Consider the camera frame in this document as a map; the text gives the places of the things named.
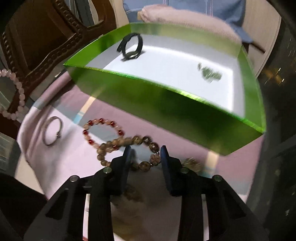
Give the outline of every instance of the wooden bead bracelet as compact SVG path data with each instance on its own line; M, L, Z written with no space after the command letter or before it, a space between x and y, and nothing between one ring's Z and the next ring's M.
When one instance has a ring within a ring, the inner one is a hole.
M88 129L97 124L106 124L108 126L111 126L117 131L117 134L119 135L118 138L107 141L106 143L102 143L101 145L96 143L94 140L92 140L89 136ZM103 118L100 119L94 119L90 120L83 126L83 134L84 138L88 141L90 145L92 145L94 148L96 148L96 151L98 153L97 159L101 162L102 166L110 166L109 161L105 160L105 155L107 153L111 153L115 150L118 150L122 146L128 146L128 145L141 145L144 143L146 146L149 146L149 149L154 153L150 156L149 162L142 161L140 164L132 163L131 168L133 170L140 169L143 172L147 172L150 170L151 167L157 166L160 163L160 156L159 156L159 145L156 142L153 142L150 136L144 136L141 137L139 135L135 135L134 137L126 137L124 138L124 131L122 130L122 127L118 126L114 121L105 120Z

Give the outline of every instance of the black bracelet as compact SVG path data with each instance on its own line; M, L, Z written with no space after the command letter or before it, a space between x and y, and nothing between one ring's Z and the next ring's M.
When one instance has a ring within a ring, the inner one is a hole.
M137 36L138 40L139 40L137 49L135 51L131 51L131 52L126 53L126 45L131 40L131 38L134 36ZM141 54L142 47L143 47L143 38L141 37L141 35L138 33L131 33L122 39L120 45L117 48L117 51L122 52L125 60L129 60L129 59L138 58Z

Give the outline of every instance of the red bead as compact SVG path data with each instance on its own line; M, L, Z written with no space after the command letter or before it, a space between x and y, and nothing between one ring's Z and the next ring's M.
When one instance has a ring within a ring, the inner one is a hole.
M123 130L119 130L119 131L118 131L118 135L120 135L120 136L124 136L124 131L123 131Z
M110 121L110 126L115 127L115 122L114 121Z

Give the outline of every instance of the floor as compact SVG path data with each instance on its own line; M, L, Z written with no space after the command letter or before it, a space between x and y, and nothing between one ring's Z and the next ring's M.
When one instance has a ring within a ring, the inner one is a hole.
M26 186L43 194L43 191L39 185L39 182L37 181L37 178L32 168L26 162L26 159L23 154L21 154L19 158L17 169L15 172L15 178L21 183L25 184Z

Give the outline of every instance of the screw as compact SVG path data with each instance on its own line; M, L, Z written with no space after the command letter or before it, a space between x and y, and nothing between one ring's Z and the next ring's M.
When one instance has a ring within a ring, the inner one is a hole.
M187 174L187 173L189 172L189 169L186 168L186 167L182 167L182 168L180 169L180 172L181 172L182 174Z
M74 182L76 182L78 180L78 178L79 178L79 176L73 175L73 176L70 177L70 182L74 183Z
M106 173L106 174L111 173L112 172L112 168L111 167L105 167L103 169L103 172Z
M220 181L222 181L222 177L220 175L215 175L214 180L217 182L220 182Z

